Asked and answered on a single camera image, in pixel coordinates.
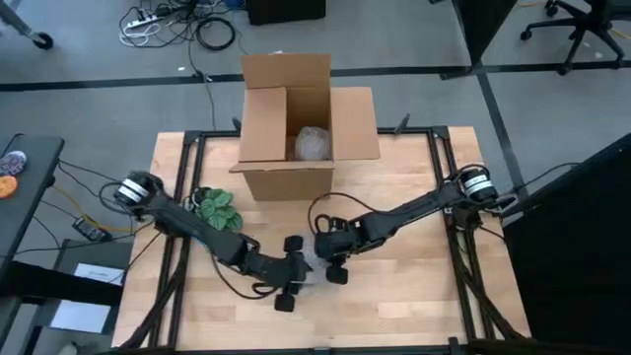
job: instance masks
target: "wooden table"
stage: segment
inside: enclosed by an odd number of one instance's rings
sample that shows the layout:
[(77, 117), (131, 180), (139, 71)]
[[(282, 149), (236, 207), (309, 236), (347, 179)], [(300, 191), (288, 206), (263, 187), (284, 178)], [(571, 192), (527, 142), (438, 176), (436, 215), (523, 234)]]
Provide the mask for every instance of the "wooden table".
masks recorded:
[[(482, 162), (472, 127), (450, 128), (450, 133), (458, 166)], [(182, 136), (160, 133), (156, 143), (151, 172), (164, 180), (169, 193), (173, 193), (175, 185)], [(380, 146), (379, 160), (336, 162), (334, 190), (355, 195), (376, 208), (389, 209), (435, 188), (425, 135), (380, 136)], [(262, 252), (282, 256), (285, 237), (308, 234), (310, 202), (252, 200), (243, 176), (228, 173), (238, 153), (236, 138), (209, 139), (200, 185), (233, 192), (235, 206), (245, 219), (243, 232), (261, 242)], [(194, 154), (191, 156), (188, 178), (192, 175)], [(314, 215), (324, 211), (344, 218), (365, 212), (343, 198), (323, 201), (316, 206)], [(487, 228), (501, 233), (496, 219), (488, 215), (483, 218)], [(139, 234), (132, 256), (154, 235), (150, 230)], [(477, 231), (475, 238), (489, 297), (517, 331), (528, 335), (504, 243), (484, 231)], [(165, 239), (158, 239), (151, 245), (127, 276), (113, 346), (131, 335), (152, 305), (164, 243)], [(348, 285), (306, 288), (297, 298), (296, 310), (286, 314), (274, 311), (273, 297), (248, 301), (234, 295), (217, 277), (204, 248), (193, 244), (178, 349), (438, 345), (445, 344), (450, 336), (465, 342), (440, 213), (402, 228), (384, 247), (353, 256), (347, 266)], [(249, 291), (253, 279), (228, 270), (225, 275), (240, 290)], [(167, 307), (162, 343), (166, 343), (170, 314)], [(474, 314), (479, 325), (477, 306)], [(481, 326), (477, 330), (482, 334)]]

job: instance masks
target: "orange object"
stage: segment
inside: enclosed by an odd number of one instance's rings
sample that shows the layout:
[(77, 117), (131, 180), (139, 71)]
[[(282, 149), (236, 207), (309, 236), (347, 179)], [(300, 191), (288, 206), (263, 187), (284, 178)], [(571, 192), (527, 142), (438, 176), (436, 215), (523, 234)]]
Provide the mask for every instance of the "orange object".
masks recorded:
[(18, 189), (18, 180), (14, 177), (0, 177), (0, 198), (6, 198)]

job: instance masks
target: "plant leaf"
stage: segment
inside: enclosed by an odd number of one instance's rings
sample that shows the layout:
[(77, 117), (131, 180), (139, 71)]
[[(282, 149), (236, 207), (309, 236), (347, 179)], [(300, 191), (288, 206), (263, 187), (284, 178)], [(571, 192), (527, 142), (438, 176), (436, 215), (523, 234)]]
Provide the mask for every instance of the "plant leaf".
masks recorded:
[(226, 228), (233, 232), (239, 232), (244, 227), (244, 219), (239, 213), (235, 213), (233, 218), (228, 220)]
[(208, 217), (208, 224), (218, 231), (222, 231), (224, 228), (226, 228), (227, 222), (227, 219), (218, 214), (214, 214)]
[(215, 203), (213, 200), (205, 199), (201, 202), (200, 205), (201, 215), (204, 219), (208, 219), (208, 217), (212, 216), (215, 213)]
[(210, 198), (214, 200), (215, 198), (217, 198), (217, 196), (222, 194), (222, 192), (224, 192), (222, 188), (211, 188), (211, 189), (206, 190), (206, 193), (204, 194), (204, 198)]
[(220, 193), (217, 197), (213, 199), (213, 201), (215, 202), (215, 206), (217, 207), (228, 206), (228, 204), (232, 202), (232, 200), (233, 194), (224, 190), (222, 190), (222, 193)]
[(215, 210), (215, 214), (218, 214), (227, 220), (233, 218), (235, 213), (237, 213), (237, 210), (233, 206), (218, 207)]

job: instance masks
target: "plastic bag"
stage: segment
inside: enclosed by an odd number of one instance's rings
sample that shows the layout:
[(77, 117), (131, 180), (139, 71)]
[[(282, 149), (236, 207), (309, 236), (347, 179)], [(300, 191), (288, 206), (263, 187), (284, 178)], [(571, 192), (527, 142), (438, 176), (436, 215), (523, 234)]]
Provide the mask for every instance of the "plastic bag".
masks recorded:
[(296, 160), (323, 161), (331, 156), (331, 136), (319, 127), (303, 127), (296, 138)]

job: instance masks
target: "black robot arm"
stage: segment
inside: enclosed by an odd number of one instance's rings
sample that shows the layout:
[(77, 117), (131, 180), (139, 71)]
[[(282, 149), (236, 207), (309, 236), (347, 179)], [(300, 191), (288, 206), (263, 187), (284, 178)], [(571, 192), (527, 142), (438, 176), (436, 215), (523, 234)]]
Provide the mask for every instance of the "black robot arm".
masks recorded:
[(214, 229), (179, 206), (165, 193), (162, 181), (149, 173), (132, 172), (114, 197), (137, 218), (152, 216), (159, 231), (198, 240), (220, 263), (262, 281), (265, 286), (283, 289), (303, 282), (310, 270), (295, 249), (286, 250), (284, 258), (272, 257), (262, 254), (260, 244), (245, 234)]
[[(510, 202), (498, 197), (486, 168), (467, 167), (436, 190), (389, 211), (373, 211), (348, 221), (318, 215), (315, 217), (315, 253), (331, 264), (326, 270), (328, 281), (346, 284), (348, 273), (341, 266), (351, 254), (380, 247), (399, 228), (445, 208), (461, 207), (476, 212)], [(325, 230), (320, 228), (323, 223), (327, 225)]]

